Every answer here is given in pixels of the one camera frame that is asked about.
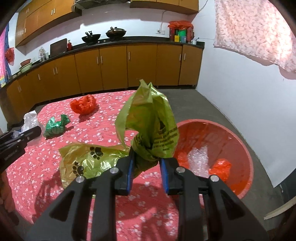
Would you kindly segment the person's hand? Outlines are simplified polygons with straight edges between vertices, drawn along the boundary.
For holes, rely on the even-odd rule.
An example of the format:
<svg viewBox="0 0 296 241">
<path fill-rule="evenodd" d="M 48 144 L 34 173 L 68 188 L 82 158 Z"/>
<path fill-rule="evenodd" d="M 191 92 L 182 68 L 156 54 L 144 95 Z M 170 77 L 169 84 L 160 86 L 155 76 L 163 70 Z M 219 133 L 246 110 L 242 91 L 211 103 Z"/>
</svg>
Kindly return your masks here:
<svg viewBox="0 0 296 241">
<path fill-rule="evenodd" d="M 1 174 L 1 180 L 3 182 L 1 186 L 1 205 L 4 205 L 7 212 L 13 212 L 15 210 L 15 202 L 6 171 Z"/>
</svg>

